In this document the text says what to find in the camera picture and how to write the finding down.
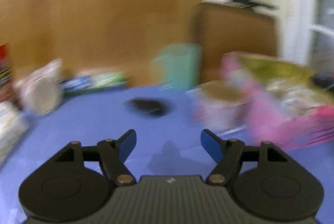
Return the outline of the pink-labelled tin can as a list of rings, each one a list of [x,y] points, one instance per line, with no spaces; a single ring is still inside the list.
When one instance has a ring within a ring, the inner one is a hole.
[[[213,132],[240,128],[244,124],[249,100],[222,80],[200,84],[188,91],[193,100],[193,117]]]

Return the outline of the wooden panel board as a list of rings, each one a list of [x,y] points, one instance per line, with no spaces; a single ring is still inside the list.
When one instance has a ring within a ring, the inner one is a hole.
[[[190,40],[201,0],[1,0],[1,43],[21,79],[53,59],[66,76],[123,70],[133,85],[152,82],[161,48]]]

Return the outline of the green Crest toothpaste box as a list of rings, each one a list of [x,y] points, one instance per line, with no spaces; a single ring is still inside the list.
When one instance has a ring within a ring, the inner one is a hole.
[[[128,78],[123,72],[107,72],[77,76],[60,82],[64,96],[100,93],[127,88]]]

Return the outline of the white tissue pack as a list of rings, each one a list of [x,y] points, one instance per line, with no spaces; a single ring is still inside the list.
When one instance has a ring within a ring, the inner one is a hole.
[[[15,147],[19,139],[28,129],[29,124],[23,113],[11,102],[1,102],[1,166]]]

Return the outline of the plastic-wrapped paper cups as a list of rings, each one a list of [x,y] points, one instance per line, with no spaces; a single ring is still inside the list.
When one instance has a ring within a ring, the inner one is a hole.
[[[52,60],[15,83],[23,110],[46,115],[61,104],[61,67],[61,59]]]

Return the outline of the red snack box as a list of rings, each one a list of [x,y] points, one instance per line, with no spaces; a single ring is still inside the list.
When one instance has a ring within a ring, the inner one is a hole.
[[[7,44],[1,45],[1,102],[12,101],[15,98],[13,90],[12,67]]]

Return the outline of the blue patterned tablecloth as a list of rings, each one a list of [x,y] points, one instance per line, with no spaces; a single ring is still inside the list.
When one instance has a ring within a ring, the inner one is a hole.
[[[153,118],[130,112],[132,98],[172,105]],[[213,132],[245,143],[228,185],[206,178],[217,163],[200,142],[204,124],[185,92],[133,88],[66,99],[30,128],[1,168],[1,223],[333,223],[333,143],[296,150],[253,142],[246,127]],[[137,183],[113,185],[97,143],[128,130],[125,161]]]

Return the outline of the pink tin storage box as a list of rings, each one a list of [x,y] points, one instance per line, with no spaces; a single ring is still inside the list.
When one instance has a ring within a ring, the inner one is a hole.
[[[333,141],[333,89],[315,85],[314,72],[271,56],[224,54],[221,77],[249,101],[246,127],[255,143],[284,149]]]

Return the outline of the green translucent plastic mug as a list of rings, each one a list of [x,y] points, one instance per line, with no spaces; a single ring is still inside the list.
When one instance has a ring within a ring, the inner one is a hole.
[[[189,90],[199,83],[201,46],[196,43],[172,43],[163,47],[151,61],[154,78],[168,88]]]

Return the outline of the black small soft object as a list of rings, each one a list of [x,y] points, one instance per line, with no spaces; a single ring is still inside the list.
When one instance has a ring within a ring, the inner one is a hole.
[[[151,98],[132,98],[123,104],[130,112],[153,118],[166,116],[173,109],[168,102]]]

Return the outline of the white window frame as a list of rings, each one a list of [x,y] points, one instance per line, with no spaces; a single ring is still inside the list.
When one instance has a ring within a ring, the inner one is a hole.
[[[288,0],[281,57],[333,72],[333,0]]]

